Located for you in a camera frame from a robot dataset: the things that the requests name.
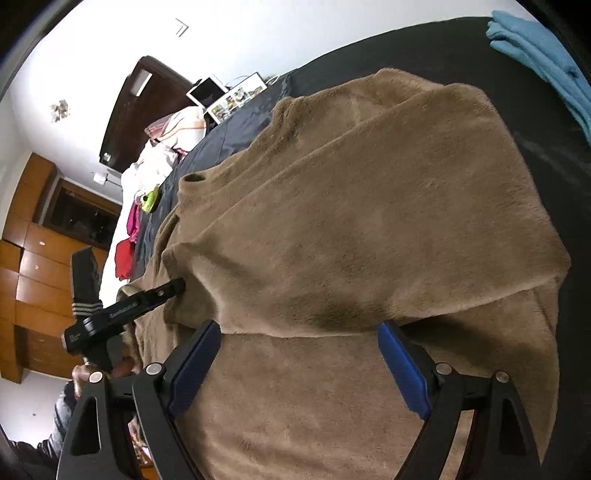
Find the magenta folded clothes stack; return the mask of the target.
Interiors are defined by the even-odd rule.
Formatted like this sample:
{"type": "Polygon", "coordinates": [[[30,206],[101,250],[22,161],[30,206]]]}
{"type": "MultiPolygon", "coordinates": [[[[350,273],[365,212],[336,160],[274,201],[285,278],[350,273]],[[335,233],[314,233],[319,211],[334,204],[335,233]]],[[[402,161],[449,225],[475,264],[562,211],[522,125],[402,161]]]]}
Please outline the magenta folded clothes stack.
{"type": "Polygon", "coordinates": [[[140,230],[141,204],[133,201],[126,221],[126,233],[131,244],[137,242],[140,230]]]}

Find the photo collage frame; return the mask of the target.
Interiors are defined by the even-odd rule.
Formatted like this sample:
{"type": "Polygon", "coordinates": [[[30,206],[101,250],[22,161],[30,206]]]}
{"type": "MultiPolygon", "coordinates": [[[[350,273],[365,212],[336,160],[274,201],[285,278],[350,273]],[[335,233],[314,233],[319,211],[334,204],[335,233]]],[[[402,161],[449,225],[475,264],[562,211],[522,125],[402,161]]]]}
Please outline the photo collage frame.
{"type": "Polygon", "coordinates": [[[205,113],[211,116],[211,119],[219,125],[266,90],[266,87],[266,82],[259,76],[259,73],[253,73],[231,88],[228,93],[222,95],[205,110],[205,113]]]}

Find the blue folded garment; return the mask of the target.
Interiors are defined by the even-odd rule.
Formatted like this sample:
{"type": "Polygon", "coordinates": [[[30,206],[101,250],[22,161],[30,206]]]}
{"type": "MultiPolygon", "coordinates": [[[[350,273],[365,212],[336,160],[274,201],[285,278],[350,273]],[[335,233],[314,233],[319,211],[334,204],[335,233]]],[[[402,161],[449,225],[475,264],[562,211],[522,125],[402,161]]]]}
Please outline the blue folded garment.
{"type": "Polygon", "coordinates": [[[558,38],[536,21],[494,10],[490,46],[534,71],[558,93],[590,143],[590,84],[558,38]]]}

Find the red folded garment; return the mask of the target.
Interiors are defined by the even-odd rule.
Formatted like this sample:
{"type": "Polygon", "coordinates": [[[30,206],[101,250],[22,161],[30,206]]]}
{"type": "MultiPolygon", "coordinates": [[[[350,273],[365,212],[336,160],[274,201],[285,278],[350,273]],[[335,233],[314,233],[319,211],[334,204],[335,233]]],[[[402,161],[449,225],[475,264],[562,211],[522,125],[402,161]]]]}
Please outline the red folded garment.
{"type": "Polygon", "coordinates": [[[132,273],[135,244],[129,239],[120,241],[115,246],[115,277],[119,281],[128,280],[132,273]]]}

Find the black plastic sheet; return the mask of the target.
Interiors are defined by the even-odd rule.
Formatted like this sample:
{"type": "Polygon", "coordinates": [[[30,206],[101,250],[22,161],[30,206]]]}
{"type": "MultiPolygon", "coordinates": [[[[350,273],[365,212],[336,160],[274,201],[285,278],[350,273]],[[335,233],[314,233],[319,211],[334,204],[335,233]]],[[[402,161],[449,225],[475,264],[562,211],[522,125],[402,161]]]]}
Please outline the black plastic sheet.
{"type": "Polygon", "coordinates": [[[156,232],[177,201],[184,174],[211,168],[249,147],[281,98],[398,68],[428,80],[483,90],[513,135],[571,258],[560,290],[557,420],[543,461],[547,479],[590,475],[590,147],[557,92],[489,45],[484,18],[434,22],[370,37],[280,77],[263,98],[207,135],[165,180],[155,211],[142,219],[133,273],[140,276],[156,232]]]}

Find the white wall switch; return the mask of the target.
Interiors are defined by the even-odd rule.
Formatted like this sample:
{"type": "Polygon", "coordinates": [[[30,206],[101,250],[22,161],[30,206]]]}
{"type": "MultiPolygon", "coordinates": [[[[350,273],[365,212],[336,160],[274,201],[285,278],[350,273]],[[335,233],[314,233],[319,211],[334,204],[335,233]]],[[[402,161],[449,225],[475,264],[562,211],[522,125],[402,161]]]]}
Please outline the white wall switch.
{"type": "Polygon", "coordinates": [[[175,19],[175,33],[176,37],[181,37],[188,29],[188,25],[180,19],[175,19]]]}

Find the brown wooden wardrobe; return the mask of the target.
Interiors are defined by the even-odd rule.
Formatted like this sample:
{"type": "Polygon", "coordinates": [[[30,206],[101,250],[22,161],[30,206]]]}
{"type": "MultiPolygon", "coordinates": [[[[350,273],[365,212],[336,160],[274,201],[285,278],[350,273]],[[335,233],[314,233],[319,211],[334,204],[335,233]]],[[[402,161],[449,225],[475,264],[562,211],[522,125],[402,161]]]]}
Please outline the brown wooden wardrobe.
{"type": "Polygon", "coordinates": [[[121,206],[58,176],[56,165],[33,153],[18,177],[1,228],[1,377],[20,383],[23,371],[66,378],[78,358],[61,342],[73,324],[71,256],[90,247],[102,266],[112,234],[104,241],[50,220],[69,205],[87,217],[83,226],[104,219],[116,223],[121,206]]]}

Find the brown fleece garment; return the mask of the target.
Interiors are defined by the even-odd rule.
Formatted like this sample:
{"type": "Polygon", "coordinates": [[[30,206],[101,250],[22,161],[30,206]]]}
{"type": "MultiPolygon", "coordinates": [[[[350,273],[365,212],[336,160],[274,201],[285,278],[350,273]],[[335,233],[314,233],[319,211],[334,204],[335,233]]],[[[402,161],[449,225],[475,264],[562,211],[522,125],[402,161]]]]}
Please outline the brown fleece garment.
{"type": "Polygon", "coordinates": [[[182,177],[145,272],[143,363],[206,320],[219,350],[178,429],[208,479],[390,479],[421,428],[377,327],[514,380],[538,450],[559,389],[569,255],[485,93],[384,69],[284,98],[248,149],[182,177]]]}

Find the pink striped pillow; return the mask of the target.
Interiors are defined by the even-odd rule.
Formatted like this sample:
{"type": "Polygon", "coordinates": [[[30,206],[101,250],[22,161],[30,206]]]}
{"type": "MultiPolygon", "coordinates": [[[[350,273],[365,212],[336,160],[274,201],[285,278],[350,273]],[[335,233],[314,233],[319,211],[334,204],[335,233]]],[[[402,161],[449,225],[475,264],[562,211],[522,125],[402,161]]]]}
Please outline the pink striped pillow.
{"type": "Polygon", "coordinates": [[[155,120],[144,128],[153,146],[163,144],[179,154],[188,154],[206,135],[204,108],[188,106],[155,120]]]}

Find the white tablet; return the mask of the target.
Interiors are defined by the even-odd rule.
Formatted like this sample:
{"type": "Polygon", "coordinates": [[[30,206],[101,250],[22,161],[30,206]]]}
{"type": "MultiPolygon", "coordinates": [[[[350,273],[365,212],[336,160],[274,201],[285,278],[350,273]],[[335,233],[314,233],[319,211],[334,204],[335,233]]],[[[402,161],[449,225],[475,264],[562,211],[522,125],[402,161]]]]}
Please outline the white tablet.
{"type": "Polygon", "coordinates": [[[228,93],[228,88],[222,85],[216,77],[209,76],[198,80],[186,92],[186,97],[195,105],[206,110],[226,93],[228,93]]]}

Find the dark wooden headboard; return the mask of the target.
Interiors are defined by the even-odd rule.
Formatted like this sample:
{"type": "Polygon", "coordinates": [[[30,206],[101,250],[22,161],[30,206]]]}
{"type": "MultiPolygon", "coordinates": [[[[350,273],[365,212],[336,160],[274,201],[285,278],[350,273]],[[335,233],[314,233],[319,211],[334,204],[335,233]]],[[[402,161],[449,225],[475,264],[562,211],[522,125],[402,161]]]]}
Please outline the dark wooden headboard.
{"type": "Polygon", "coordinates": [[[100,163],[123,173],[144,148],[147,126],[193,105],[186,96],[191,86],[189,80],[159,60],[141,57],[126,77],[113,107],[100,148],[100,163]]]}

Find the white crumpled garment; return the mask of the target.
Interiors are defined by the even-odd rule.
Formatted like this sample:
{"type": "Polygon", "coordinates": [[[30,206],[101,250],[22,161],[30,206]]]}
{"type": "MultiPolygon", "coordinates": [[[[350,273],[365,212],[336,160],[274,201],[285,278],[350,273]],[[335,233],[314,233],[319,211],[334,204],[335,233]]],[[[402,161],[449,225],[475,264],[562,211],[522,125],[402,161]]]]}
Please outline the white crumpled garment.
{"type": "Polygon", "coordinates": [[[160,186],[184,156],[163,143],[147,141],[137,160],[121,175],[123,203],[160,186]]]}

